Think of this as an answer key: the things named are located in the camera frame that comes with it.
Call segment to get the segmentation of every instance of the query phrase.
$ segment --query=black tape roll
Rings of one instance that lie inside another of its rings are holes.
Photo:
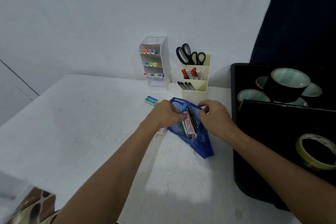
[[[310,83],[305,73],[292,68],[277,68],[271,72],[264,86],[264,93],[282,103],[297,100]]]

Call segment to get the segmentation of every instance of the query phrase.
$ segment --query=blue eraser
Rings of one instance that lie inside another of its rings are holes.
[[[185,111],[187,107],[188,107],[188,104],[184,103],[183,106],[181,107],[181,111]]]

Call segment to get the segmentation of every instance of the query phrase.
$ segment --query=blue mesh pouch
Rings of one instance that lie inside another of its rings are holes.
[[[177,110],[181,110],[181,107],[184,103],[188,104],[188,108],[191,112],[194,113],[195,120],[198,124],[198,129],[196,131],[196,138],[193,139],[188,137],[184,131],[182,122],[178,122],[173,126],[169,127],[168,130],[179,136],[183,141],[190,145],[190,147],[195,150],[202,158],[208,158],[214,155],[208,135],[208,131],[201,123],[201,120],[198,116],[198,112],[202,109],[201,107],[180,98],[172,98],[171,103],[176,107]]]

